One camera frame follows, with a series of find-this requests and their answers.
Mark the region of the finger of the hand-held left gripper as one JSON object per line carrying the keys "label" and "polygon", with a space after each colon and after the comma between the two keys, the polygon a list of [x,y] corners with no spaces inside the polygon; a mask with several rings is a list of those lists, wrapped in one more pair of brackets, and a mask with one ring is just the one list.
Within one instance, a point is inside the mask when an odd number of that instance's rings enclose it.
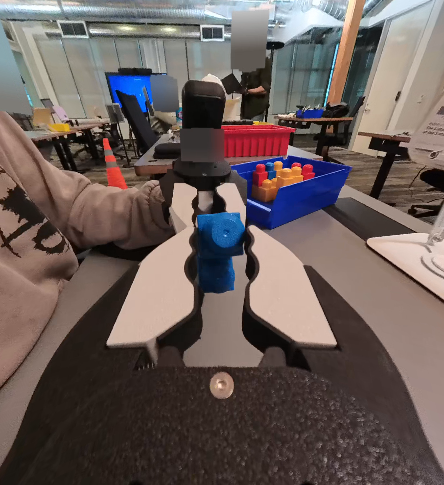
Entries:
{"label": "finger of the hand-held left gripper", "polygon": [[215,202],[219,204],[221,213],[238,213],[243,225],[247,224],[246,202],[241,196],[237,185],[224,183],[215,190]]}
{"label": "finger of the hand-held left gripper", "polygon": [[198,191],[195,187],[185,183],[174,184],[169,214],[175,233],[180,233],[187,227],[194,227],[193,201],[198,200],[197,197]]}

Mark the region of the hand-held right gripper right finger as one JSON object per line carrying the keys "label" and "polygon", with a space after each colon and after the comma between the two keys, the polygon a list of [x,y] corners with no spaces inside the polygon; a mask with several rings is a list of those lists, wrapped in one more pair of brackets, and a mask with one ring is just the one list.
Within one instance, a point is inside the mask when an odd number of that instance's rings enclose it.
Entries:
{"label": "hand-held right gripper right finger", "polygon": [[260,351],[337,347],[304,264],[256,226],[247,227],[243,335]]}

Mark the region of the blue one-stud toy block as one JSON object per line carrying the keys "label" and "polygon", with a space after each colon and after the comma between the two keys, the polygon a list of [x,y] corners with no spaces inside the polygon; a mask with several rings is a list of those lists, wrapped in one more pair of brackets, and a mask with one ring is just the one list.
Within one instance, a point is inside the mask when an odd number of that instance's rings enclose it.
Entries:
{"label": "blue one-stud toy block", "polygon": [[244,252],[245,225],[238,212],[198,215],[197,231],[202,259],[231,258]]}

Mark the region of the blue two-stud toy block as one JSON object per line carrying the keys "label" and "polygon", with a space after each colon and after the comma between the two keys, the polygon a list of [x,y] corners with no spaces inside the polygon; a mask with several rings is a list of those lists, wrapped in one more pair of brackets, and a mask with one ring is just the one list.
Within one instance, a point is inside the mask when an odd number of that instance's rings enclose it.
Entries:
{"label": "blue two-stud toy block", "polygon": [[199,287],[205,294],[223,294],[235,288],[232,257],[197,257]]}

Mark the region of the pile of assembled block steps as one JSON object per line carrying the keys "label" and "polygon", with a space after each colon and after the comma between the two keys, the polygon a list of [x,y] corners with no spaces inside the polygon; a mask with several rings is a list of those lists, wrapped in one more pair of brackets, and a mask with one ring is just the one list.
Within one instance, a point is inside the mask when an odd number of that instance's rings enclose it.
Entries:
{"label": "pile of assembled block steps", "polygon": [[257,201],[273,202],[280,188],[315,177],[311,164],[292,163],[284,168],[282,161],[258,163],[252,173],[251,197]]}

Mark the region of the wood-edged desk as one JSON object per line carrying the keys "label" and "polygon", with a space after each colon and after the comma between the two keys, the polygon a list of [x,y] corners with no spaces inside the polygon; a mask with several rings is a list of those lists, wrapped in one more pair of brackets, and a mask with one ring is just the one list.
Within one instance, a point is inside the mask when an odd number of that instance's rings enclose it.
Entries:
{"label": "wood-edged desk", "polygon": [[[161,143],[167,143],[170,142],[170,136],[168,134],[163,134],[160,136],[160,138],[157,140],[157,142],[150,147],[150,149],[143,154],[140,159],[134,164],[134,171],[135,174],[138,175],[139,177],[143,176],[155,176],[155,175],[164,175],[167,170],[172,168],[172,164],[174,159],[156,159],[154,157],[154,150],[155,147]],[[308,151],[305,151],[303,149],[299,149],[293,146],[289,146],[287,150],[287,154],[283,155],[284,158],[287,158],[288,156],[295,156],[295,157],[301,157],[304,159],[310,159],[310,160],[323,160],[322,156],[319,156],[317,154],[310,153]],[[251,161],[259,161],[259,160],[266,160],[269,158],[272,158],[274,156],[259,156],[259,157],[232,157],[232,158],[226,158],[226,161],[230,163],[230,165],[237,165],[245,162],[251,162]]]}

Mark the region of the black wrist rest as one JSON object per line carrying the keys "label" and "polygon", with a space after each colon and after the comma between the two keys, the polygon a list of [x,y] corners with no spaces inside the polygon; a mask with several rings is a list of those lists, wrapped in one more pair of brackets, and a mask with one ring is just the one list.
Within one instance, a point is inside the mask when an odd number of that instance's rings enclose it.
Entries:
{"label": "black wrist rest", "polygon": [[177,159],[181,155],[181,144],[179,142],[158,143],[154,147],[153,158],[156,160]]}

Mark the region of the red plastic bin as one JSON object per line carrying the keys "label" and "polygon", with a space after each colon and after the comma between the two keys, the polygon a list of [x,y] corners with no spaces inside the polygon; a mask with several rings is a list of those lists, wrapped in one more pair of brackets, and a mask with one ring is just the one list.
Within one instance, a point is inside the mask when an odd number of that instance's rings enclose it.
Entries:
{"label": "red plastic bin", "polygon": [[223,125],[225,157],[263,157],[287,154],[291,127],[276,125]]}

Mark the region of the orange traffic cone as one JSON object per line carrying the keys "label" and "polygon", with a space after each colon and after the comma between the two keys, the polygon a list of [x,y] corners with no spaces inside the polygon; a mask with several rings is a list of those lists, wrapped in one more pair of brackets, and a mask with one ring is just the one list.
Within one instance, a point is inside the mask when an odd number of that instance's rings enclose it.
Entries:
{"label": "orange traffic cone", "polygon": [[115,187],[122,190],[128,189],[120,167],[117,164],[116,157],[111,149],[109,140],[103,138],[104,161],[106,167],[107,186]]}

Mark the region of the blue-screen monitor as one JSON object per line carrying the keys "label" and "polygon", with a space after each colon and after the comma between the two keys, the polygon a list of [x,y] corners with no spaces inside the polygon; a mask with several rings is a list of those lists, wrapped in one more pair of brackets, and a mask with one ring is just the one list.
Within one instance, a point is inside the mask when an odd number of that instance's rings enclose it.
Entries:
{"label": "blue-screen monitor", "polygon": [[105,72],[104,73],[109,93],[113,103],[122,106],[122,102],[118,98],[117,91],[124,94],[134,95],[139,102],[140,108],[144,113],[147,113],[145,91],[148,95],[149,101],[152,102],[152,78],[159,76],[166,76],[166,73],[154,73],[149,76],[128,75],[119,72]]}

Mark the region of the wooden-top desk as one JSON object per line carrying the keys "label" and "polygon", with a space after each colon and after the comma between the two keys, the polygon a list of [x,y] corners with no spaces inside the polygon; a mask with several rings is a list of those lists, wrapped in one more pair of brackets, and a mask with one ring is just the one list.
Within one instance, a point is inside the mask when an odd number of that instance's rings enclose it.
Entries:
{"label": "wooden-top desk", "polygon": [[345,144],[348,140],[352,116],[347,117],[320,117],[320,118],[298,118],[288,114],[277,114],[274,118],[279,126],[295,128],[297,130],[308,130],[311,125],[320,126],[320,132],[316,134],[315,154],[322,157],[323,161],[342,164],[340,161],[329,155],[329,149],[339,145],[340,141]]}
{"label": "wooden-top desk", "polygon": [[370,138],[368,145],[370,150],[384,153],[381,166],[369,194],[370,197],[379,199],[395,160],[409,160],[408,143],[411,137],[407,133],[391,135],[364,131],[359,131],[358,135]]}
{"label": "wooden-top desk", "polygon": [[90,122],[74,124],[69,126],[69,130],[55,131],[55,130],[26,130],[24,134],[39,147],[41,142],[51,142],[55,149],[55,152],[60,161],[61,167],[67,171],[78,172],[74,155],[71,151],[71,144],[80,144],[85,142],[87,151],[90,154],[93,161],[98,162],[100,160],[99,150],[94,136],[94,129],[101,129],[107,125],[107,120],[103,118],[97,118]]}

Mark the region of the white document stand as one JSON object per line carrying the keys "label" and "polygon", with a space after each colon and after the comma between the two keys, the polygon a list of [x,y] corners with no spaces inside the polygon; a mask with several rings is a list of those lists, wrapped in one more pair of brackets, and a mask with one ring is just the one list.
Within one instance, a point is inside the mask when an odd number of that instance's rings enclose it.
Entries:
{"label": "white document stand", "polygon": [[[432,153],[444,168],[444,151]],[[444,203],[428,234],[413,233],[370,238],[366,244],[444,301]]]}

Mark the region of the black bag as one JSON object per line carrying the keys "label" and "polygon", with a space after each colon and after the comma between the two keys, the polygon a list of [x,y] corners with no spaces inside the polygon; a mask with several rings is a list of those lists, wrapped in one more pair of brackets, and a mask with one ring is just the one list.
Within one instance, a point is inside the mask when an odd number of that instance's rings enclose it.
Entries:
{"label": "black bag", "polygon": [[348,116],[350,108],[346,102],[328,102],[322,112],[322,118],[344,118]]}

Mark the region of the black office chair base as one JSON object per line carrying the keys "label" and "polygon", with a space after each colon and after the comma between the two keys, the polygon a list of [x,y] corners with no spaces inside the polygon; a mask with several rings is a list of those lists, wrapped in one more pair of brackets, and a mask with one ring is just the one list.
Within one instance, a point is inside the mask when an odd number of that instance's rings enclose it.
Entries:
{"label": "black office chair base", "polygon": [[[433,189],[444,193],[444,170],[426,170],[419,176],[419,179],[427,185],[430,185]],[[436,217],[442,206],[443,202],[439,205],[415,204],[407,210],[407,213],[417,219]]]}

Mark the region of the wooden support post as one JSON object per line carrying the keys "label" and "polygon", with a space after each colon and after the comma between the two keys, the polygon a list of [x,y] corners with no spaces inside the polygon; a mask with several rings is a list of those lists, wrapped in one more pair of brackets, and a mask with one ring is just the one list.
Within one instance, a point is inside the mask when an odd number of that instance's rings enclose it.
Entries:
{"label": "wooden support post", "polygon": [[346,80],[362,19],[365,1],[349,1],[342,29],[342,35],[335,60],[327,101],[339,103],[343,99]]}

